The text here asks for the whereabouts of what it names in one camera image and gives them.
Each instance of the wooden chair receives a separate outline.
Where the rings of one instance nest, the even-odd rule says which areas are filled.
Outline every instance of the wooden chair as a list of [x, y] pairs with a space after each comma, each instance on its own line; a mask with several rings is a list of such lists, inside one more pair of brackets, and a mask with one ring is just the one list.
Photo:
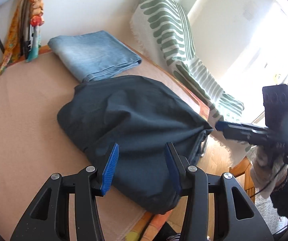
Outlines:
[[234, 168], [230, 168], [229, 171], [234, 177], [239, 177], [241, 175], [245, 175], [244, 179], [244, 190], [251, 197], [253, 203], [255, 203], [255, 187], [250, 175], [250, 169], [252, 164], [249, 162], [247, 157], [245, 157], [239, 164], [237, 164]]

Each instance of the white wall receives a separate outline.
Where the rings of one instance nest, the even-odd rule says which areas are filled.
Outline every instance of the white wall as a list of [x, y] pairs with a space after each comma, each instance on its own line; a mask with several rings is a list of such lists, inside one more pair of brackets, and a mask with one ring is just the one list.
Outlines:
[[196, 55], [220, 80], [249, 43], [273, 0], [208, 0], [192, 32]]
[[[57, 35], [79, 35], [106, 30], [138, 49], [129, 20], [140, 0], [44, 0], [45, 23], [41, 27], [42, 45]], [[0, 7], [0, 37], [5, 37], [17, 3]]]

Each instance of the bracelet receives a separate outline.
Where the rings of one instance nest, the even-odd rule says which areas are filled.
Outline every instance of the bracelet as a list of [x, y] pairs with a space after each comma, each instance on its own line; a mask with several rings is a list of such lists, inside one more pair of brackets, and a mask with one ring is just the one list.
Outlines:
[[279, 186], [277, 186], [276, 188], [274, 188], [273, 191], [272, 191], [272, 193], [280, 191], [280, 190], [281, 190], [282, 188], [284, 188], [284, 186], [288, 183], [288, 169], [286, 170], [286, 173], [287, 173], [287, 176], [285, 177], [285, 180], [284, 180]]
[[276, 182], [279, 182], [288, 173], [288, 167], [285, 168], [277, 175]]

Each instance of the colorful hanging fabric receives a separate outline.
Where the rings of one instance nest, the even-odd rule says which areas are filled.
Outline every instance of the colorful hanging fabric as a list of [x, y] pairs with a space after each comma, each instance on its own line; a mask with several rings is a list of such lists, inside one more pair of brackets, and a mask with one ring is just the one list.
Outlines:
[[20, 12], [23, 0], [19, 0], [16, 11], [9, 27], [7, 42], [5, 45], [5, 52], [2, 58], [2, 65], [0, 67], [0, 74], [2, 74], [7, 65], [17, 61], [20, 58]]
[[43, 19], [43, 0], [29, 0], [30, 7], [30, 25], [33, 27], [33, 42], [28, 55], [27, 62], [38, 57], [40, 47], [40, 26], [44, 24]]

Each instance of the striped blanket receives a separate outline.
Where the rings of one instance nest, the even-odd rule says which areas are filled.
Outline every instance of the striped blanket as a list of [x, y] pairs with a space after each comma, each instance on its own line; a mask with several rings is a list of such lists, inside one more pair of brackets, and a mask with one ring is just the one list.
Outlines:
[[[167, 70], [209, 108], [208, 122], [239, 122], [244, 105], [227, 94], [196, 56], [191, 27], [184, 8], [174, 0], [141, 0], [131, 28], [144, 54]], [[233, 165], [239, 163], [250, 146], [227, 141], [220, 132], [213, 136], [228, 147]]]

